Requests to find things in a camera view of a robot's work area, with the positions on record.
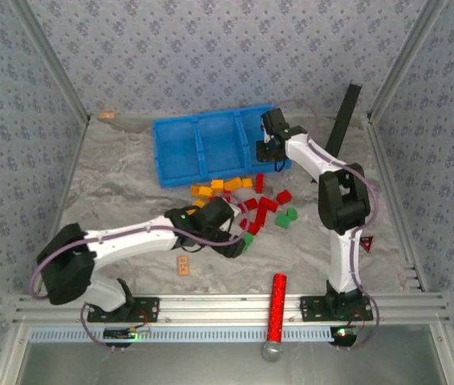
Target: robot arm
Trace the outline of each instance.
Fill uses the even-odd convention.
[[[195,246],[197,242],[184,233],[215,243],[229,243],[230,224],[240,211],[227,201],[216,199],[202,209],[196,206],[170,209],[151,221],[118,229],[84,232],[78,224],[67,225],[37,257],[41,265],[66,245],[80,243],[60,253],[42,269],[47,297],[53,305],[75,300],[87,302],[121,321],[131,313],[134,299],[124,281],[102,276],[99,273],[102,267],[142,253]],[[245,241],[211,247],[225,257],[235,258],[244,249]]]
[[[366,186],[340,167],[345,165],[319,147],[302,127],[290,127],[280,109],[262,117],[265,140],[257,142],[259,161],[280,162],[287,159],[300,164],[318,182],[318,212],[322,223],[330,230],[330,272],[327,293],[348,294],[356,287],[351,276],[351,229],[362,225],[370,213]],[[358,164],[349,166],[363,175]],[[355,232],[359,244],[361,231]],[[359,250],[355,248],[355,274],[359,278]]]

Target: red block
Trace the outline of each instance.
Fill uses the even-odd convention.
[[[249,210],[249,211],[252,211],[252,210],[255,210],[259,204],[256,200],[256,198],[250,198],[248,199],[247,201],[243,202],[245,203],[245,206],[246,208]],[[243,205],[242,204],[239,204],[237,207],[239,207],[241,209],[241,212],[244,213],[245,212],[245,209],[243,208]]]
[[[277,202],[280,205],[285,205],[286,203],[291,202],[292,199],[293,196],[288,190],[284,190],[277,195]]]
[[[263,227],[266,223],[266,214],[267,213],[268,213],[268,208],[263,205],[259,205],[259,209],[257,209],[255,222],[258,225],[260,225],[261,227]]]
[[[261,229],[260,225],[254,222],[250,222],[248,233],[251,233],[252,235],[256,236],[257,233],[259,233],[260,229]]]
[[[261,197],[261,199],[259,200],[259,207],[261,206],[266,207],[269,211],[273,213],[275,213],[278,209],[278,203],[276,201],[268,199],[267,197]]]
[[[256,190],[256,193],[262,194],[262,188],[264,187],[264,176],[262,174],[257,174],[256,176],[256,185],[254,186],[254,189]]]

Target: blue floral wallpaper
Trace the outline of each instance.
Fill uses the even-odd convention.
[[[454,1],[378,122],[431,290],[454,326]]]
[[[8,1],[0,0],[0,348],[49,235],[81,128]]]
[[[29,0],[85,108],[367,111],[424,0]]]

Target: red cylinder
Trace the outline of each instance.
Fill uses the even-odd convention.
[[[268,322],[268,338],[266,341],[281,342],[282,321],[284,318],[284,301],[286,299],[286,276],[274,275],[272,297],[270,300],[270,320]]]

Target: purple cable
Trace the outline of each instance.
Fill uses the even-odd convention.
[[[250,218],[249,210],[245,206],[245,203],[242,200],[240,200],[239,198],[237,198],[232,193],[224,194],[223,196],[231,196],[231,197],[234,198],[235,201],[237,201],[241,205],[241,207],[245,210],[244,217],[247,220],[247,226],[248,226],[248,224],[250,223],[251,218]],[[55,258],[57,258],[62,253],[68,251],[69,249],[73,249],[73,248],[75,248],[77,246],[81,246],[81,245],[87,245],[88,243],[94,243],[94,242],[99,242],[99,241],[110,241],[112,239],[126,237],[126,236],[132,235],[132,234],[145,233],[147,231],[152,231],[152,230],[168,230],[168,231],[172,231],[174,233],[178,233],[180,235],[184,235],[185,237],[193,239],[194,241],[198,242],[200,245],[207,245],[207,246],[229,246],[229,245],[232,245],[232,244],[240,241],[241,239],[243,239],[243,237],[247,233],[246,229],[241,228],[242,231],[241,231],[240,235],[238,235],[237,237],[231,239],[230,241],[213,242],[213,241],[208,241],[207,239],[204,239],[204,238],[197,237],[197,236],[195,236],[195,235],[193,235],[191,233],[188,233],[187,231],[184,231],[184,230],[181,230],[181,229],[176,229],[176,228],[171,227],[171,226],[156,225],[156,226],[142,227],[142,228],[139,228],[139,229],[126,230],[126,231],[123,231],[123,232],[120,232],[120,233],[113,233],[113,234],[104,235],[100,239],[98,237],[81,239],[81,240],[69,243],[68,245],[65,245],[64,247],[62,247],[61,249],[57,249],[51,255],[49,255],[47,258],[45,258],[42,261],[42,263],[40,263],[36,267],[36,269],[33,272],[33,275],[31,276],[31,278],[29,280],[29,293],[30,293],[31,297],[33,299],[40,299],[40,300],[47,298],[46,295],[38,295],[38,294],[35,293],[34,285],[36,284],[36,278],[42,273],[42,270],[45,269],[46,266],[49,263],[51,263]]]
[[[364,183],[364,185],[367,187],[368,191],[370,192],[371,197],[373,198],[374,209],[373,209],[373,213],[370,216],[370,219],[368,219],[368,221],[365,224],[360,225],[359,227],[357,227],[356,229],[354,229],[352,231],[352,233],[351,233],[352,239],[350,241],[350,270],[351,270],[350,273],[352,276],[352,280],[354,281],[355,286],[359,290],[361,290],[361,293],[363,293],[366,297],[368,297],[368,299],[371,301],[371,303],[373,303],[373,307],[375,308],[375,327],[373,328],[371,333],[367,336],[367,338],[364,341],[362,341],[361,343],[358,343],[357,345],[352,346],[352,347],[345,348],[345,347],[338,346],[338,349],[341,349],[344,351],[355,351],[357,349],[360,349],[361,347],[366,346],[375,337],[375,335],[377,334],[377,330],[379,329],[379,325],[380,325],[380,311],[379,311],[379,306],[377,305],[377,301],[367,291],[365,291],[365,289],[361,285],[361,282],[359,282],[359,280],[357,279],[357,276],[355,275],[355,242],[353,241],[355,234],[358,231],[365,229],[366,227],[368,227],[375,221],[375,218],[377,217],[377,214],[379,213],[379,199],[377,197],[377,193],[373,189],[373,186],[370,184],[370,182],[368,182],[366,180],[366,178],[364,176],[362,176],[361,174],[359,174],[352,168],[346,166],[345,164],[341,164],[336,161],[332,161],[328,156],[325,156],[320,151],[316,150],[316,148],[314,148],[314,146],[310,143],[311,141],[312,141],[312,139],[309,136],[307,136],[307,146],[310,148],[310,150],[312,152],[314,152],[314,154],[316,154],[317,156],[322,158],[322,160],[326,161],[327,163],[333,164],[336,167],[340,167],[343,170],[348,171],[349,173],[351,173],[352,175],[354,175],[355,177],[360,179]]]

